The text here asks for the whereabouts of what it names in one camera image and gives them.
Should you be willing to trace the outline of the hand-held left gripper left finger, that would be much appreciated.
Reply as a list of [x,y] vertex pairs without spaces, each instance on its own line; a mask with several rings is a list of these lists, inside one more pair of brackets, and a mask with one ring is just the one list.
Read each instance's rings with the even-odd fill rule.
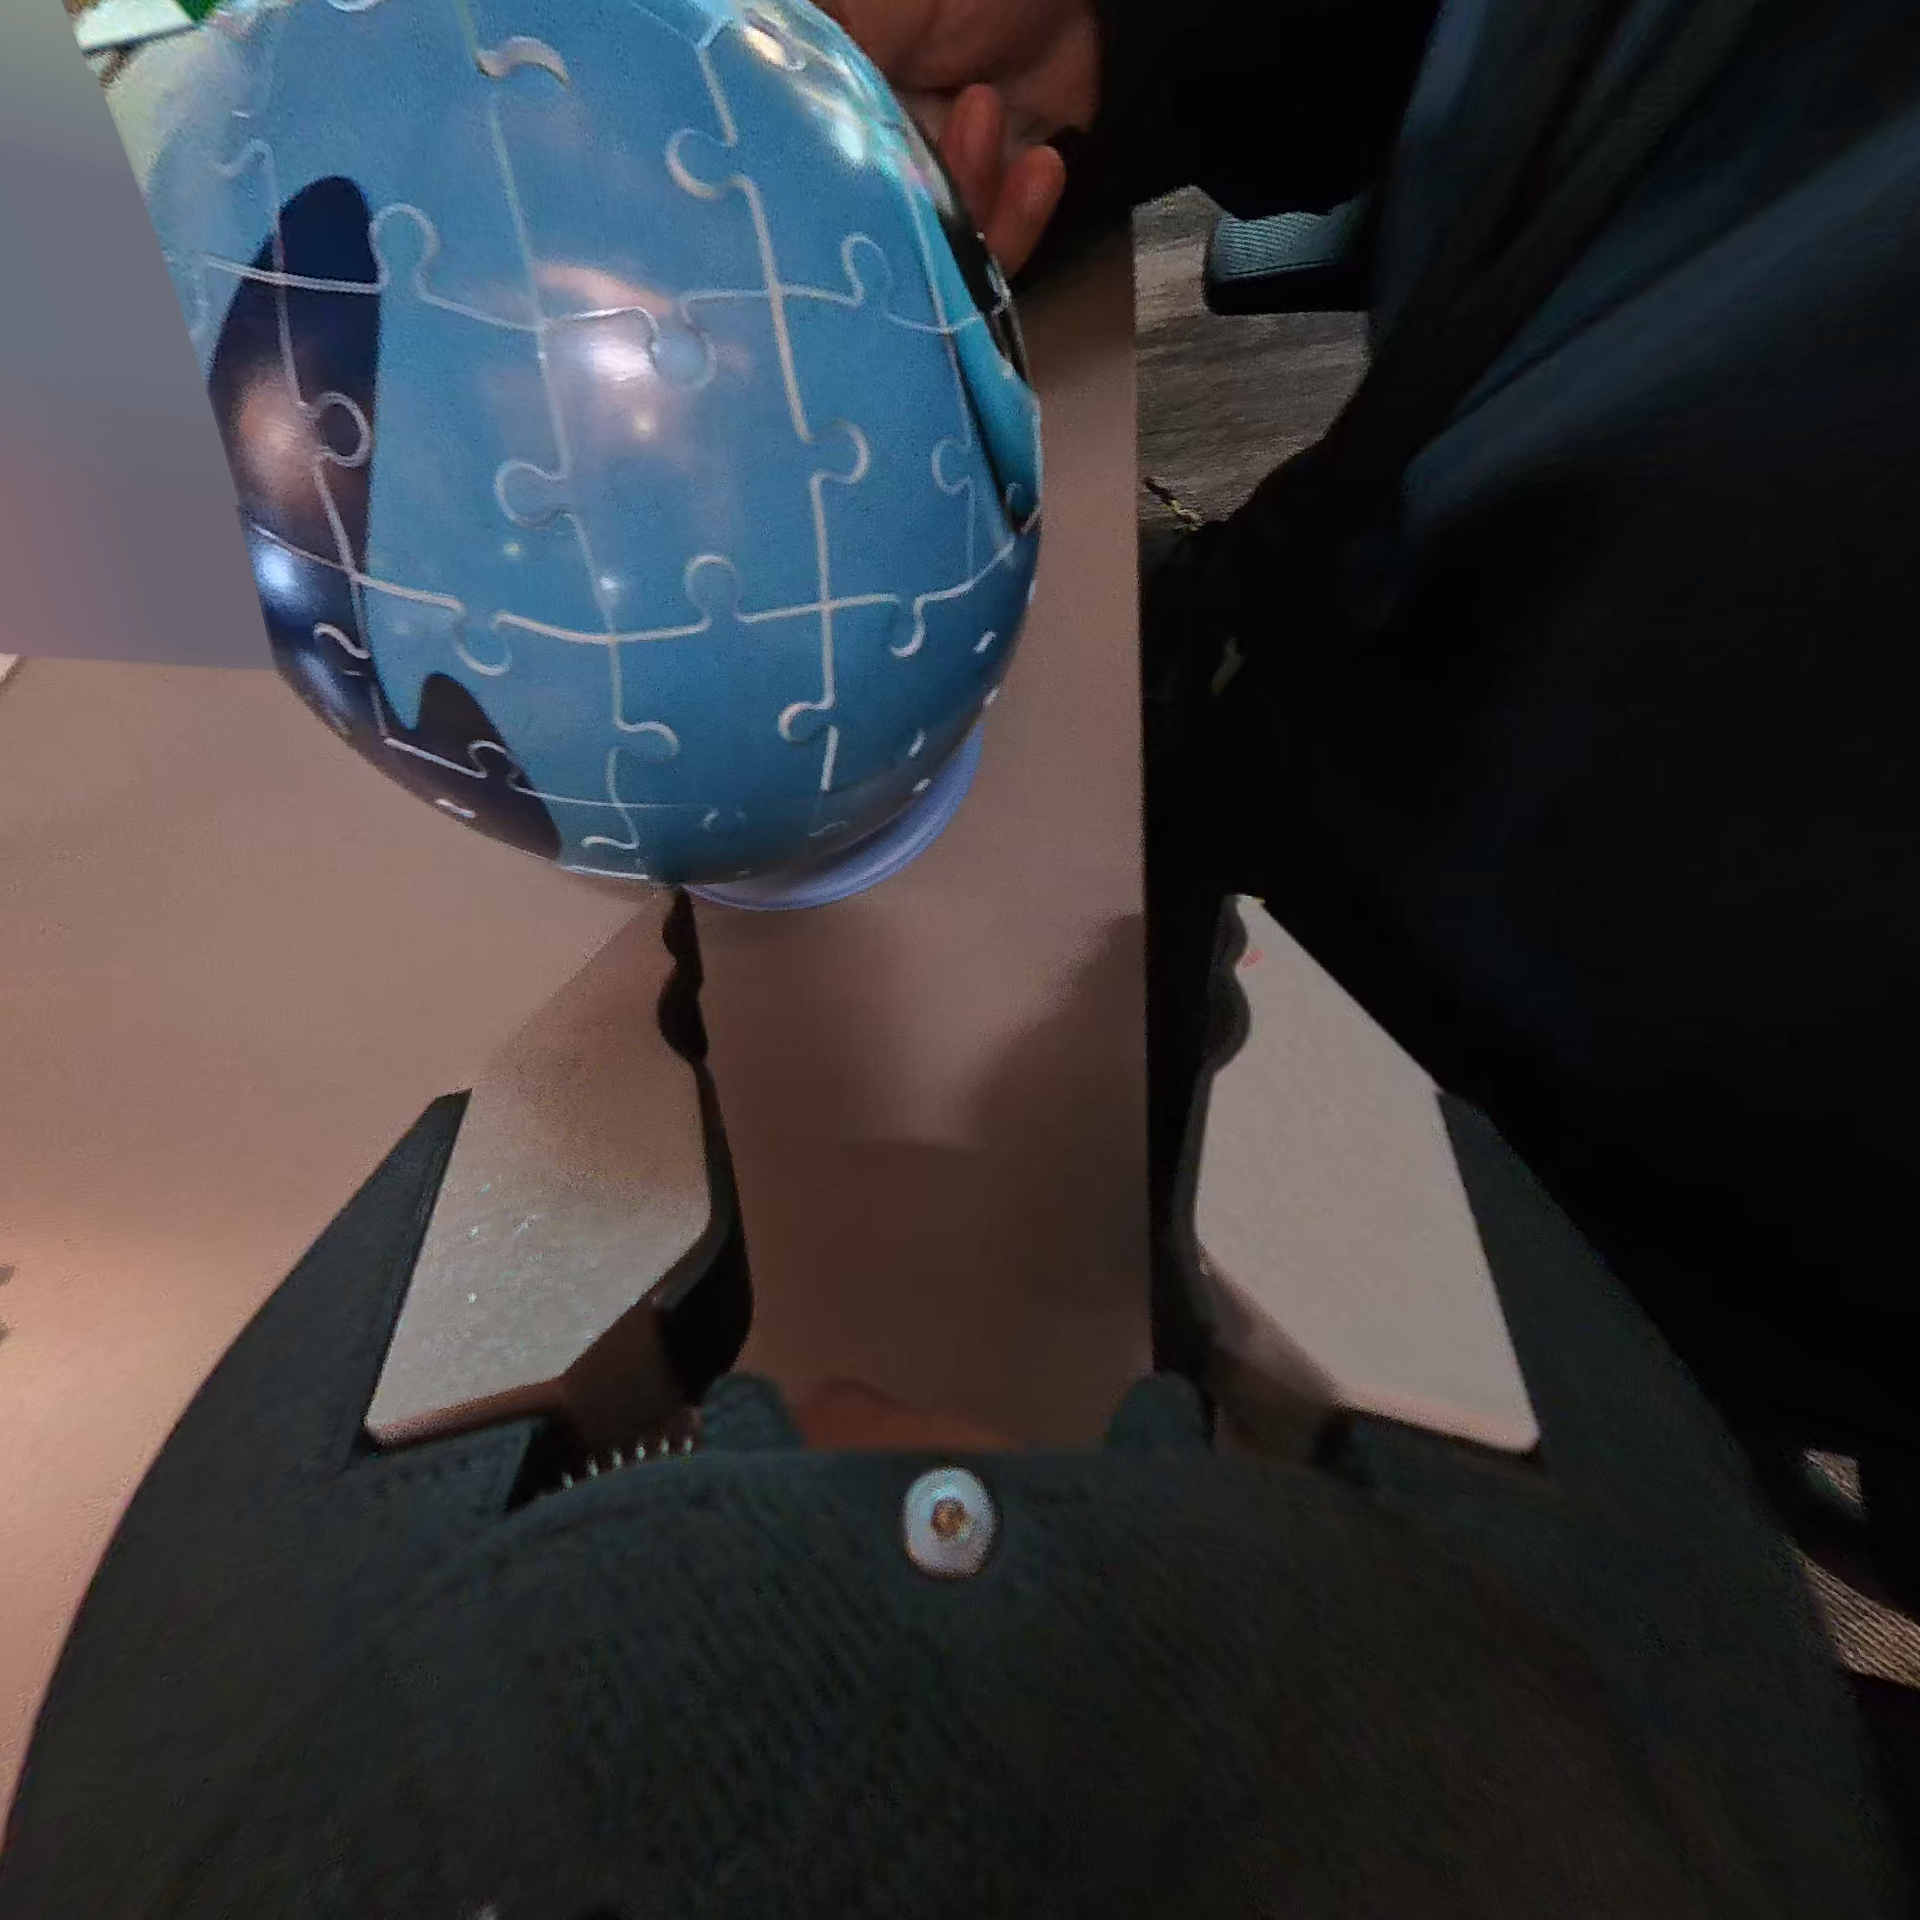
[[469,1090],[368,1405],[377,1445],[681,1436],[751,1324],[692,901],[650,898]]

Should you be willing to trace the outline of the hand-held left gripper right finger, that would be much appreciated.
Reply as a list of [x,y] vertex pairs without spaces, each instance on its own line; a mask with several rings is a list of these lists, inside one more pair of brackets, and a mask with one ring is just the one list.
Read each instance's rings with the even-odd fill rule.
[[1349,1418],[1529,1453],[1540,1429],[1434,1084],[1264,905],[1225,903],[1174,1200],[1229,1437]]

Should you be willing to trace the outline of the blue round ball stand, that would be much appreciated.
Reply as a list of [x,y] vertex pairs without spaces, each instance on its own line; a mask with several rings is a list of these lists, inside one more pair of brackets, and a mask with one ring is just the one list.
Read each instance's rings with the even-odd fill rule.
[[973,786],[983,741],[985,727],[973,727],[913,788],[897,817],[876,832],[797,869],[727,882],[694,882],[682,885],[681,891],[710,905],[758,915],[804,913],[864,896],[909,869],[948,829]]

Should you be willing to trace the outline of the blue puzzle ball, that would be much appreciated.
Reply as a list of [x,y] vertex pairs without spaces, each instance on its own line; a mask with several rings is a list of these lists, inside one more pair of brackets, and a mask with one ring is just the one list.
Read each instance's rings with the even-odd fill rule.
[[196,5],[103,95],[272,666],[681,890],[886,826],[1016,652],[1041,443],[943,168],[814,5]]

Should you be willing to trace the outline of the person's right hand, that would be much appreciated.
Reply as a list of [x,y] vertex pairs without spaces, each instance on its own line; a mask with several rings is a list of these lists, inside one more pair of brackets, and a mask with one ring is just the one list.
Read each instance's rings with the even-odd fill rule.
[[1008,277],[1039,252],[1065,149],[1096,123],[1089,3],[822,3],[912,113]]

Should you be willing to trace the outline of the person's dark clothing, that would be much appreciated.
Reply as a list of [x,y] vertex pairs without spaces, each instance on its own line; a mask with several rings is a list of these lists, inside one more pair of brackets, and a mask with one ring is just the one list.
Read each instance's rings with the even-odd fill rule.
[[1215,903],[1484,1109],[1734,1419],[1914,1508],[1914,5],[1095,5],[1082,209],[1376,193],[1374,355],[1173,584]]

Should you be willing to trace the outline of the black mesh office chair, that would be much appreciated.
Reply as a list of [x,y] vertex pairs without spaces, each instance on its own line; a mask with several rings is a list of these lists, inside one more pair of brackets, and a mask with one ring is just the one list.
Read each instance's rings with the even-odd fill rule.
[[1217,317],[1361,314],[1370,303],[1370,197],[1324,213],[1215,217],[1201,297]]

